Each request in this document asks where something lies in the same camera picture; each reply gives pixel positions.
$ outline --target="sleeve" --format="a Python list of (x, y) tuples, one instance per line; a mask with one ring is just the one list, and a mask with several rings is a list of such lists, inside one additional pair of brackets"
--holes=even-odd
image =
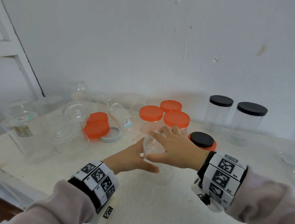
[(291, 224), (295, 221), (295, 192), (253, 172), (247, 175), (225, 211), (234, 219), (248, 224)]
[(90, 198), (65, 180), (56, 183), (53, 194), (36, 201), (16, 215), (11, 224), (80, 224), (90, 222), (95, 208)]

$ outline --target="white door frame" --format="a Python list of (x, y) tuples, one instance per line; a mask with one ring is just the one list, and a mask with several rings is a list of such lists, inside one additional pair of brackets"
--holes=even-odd
[(0, 0), (0, 57), (14, 56), (34, 100), (43, 98), (42, 90), (31, 68), (28, 58), (18, 40), (9, 16)]

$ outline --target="table surface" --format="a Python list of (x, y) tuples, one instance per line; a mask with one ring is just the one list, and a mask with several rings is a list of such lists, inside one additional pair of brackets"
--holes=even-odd
[[(204, 130), (203, 124), (191, 123), (188, 133)], [(252, 139), (247, 147), (229, 143), (222, 134), (209, 133), (217, 142), (217, 151), (226, 152), (251, 165), (258, 173), (274, 180), (291, 184), (290, 171), (274, 155), (294, 152), (294, 143), (287, 139), (245, 133)], [(0, 168), (26, 184), (51, 194), (54, 184), (69, 177), (91, 160), (102, 160), (145, 137), (138, 131), (123, 133), (113, 143), (98, 142), (74, 160), (63, 160), (53, 153), (47, 160), (28, 165), (7, 134), (0, 136)], [(141, 170), (120, 173), (120, 187), (116, 192), (119, 203), (108, 223), (238, 223), (225, 213), (211, 212), (192, 192), (191, 184), (196, 171), (175, 169), (172, 182), (164, 187), (154, 186), (145, 180)]]

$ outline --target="finger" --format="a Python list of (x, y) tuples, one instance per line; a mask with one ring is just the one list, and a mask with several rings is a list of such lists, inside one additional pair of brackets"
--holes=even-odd
[(152, 136), (154, 139), (156, 139), (162, 146), (165, 145), (167, 141), (167, 138), (165, 136), (153, 131), (150, 131), (148, 134)]
[(146, 161), (143, 161), (143, 160), (140, 161), (140, 163), (138, 165), (138, 169), (145, 170), (145, 171), (151, 172), (151, 173), (158, 173), (160, 171), (157, 166), (155, 166), (151, 163), (148, 163)]
[(145, 158), (154, 163), (168, 164), (168, 153), (149, 153)]
[(172, 127), (172, 132), (173, 132), (174, 134), (181, 135), (181, 132), (180, 132), (179, 128), (178, 128), (176, 125), (174, 125), (174, 126)]
[(169, 128), (169, 127), (167, 127), (167, 126), (163, 126), (163, 127), (161, 127), (161, 128), (159, 129), (159, 132), (160, 132), (160, 133), (163, 133), (163, 132), (164, 132), (165, 135), (166, 135), (167, 137), (173, 135), (173, 132), (172, 132), (171, 128)]

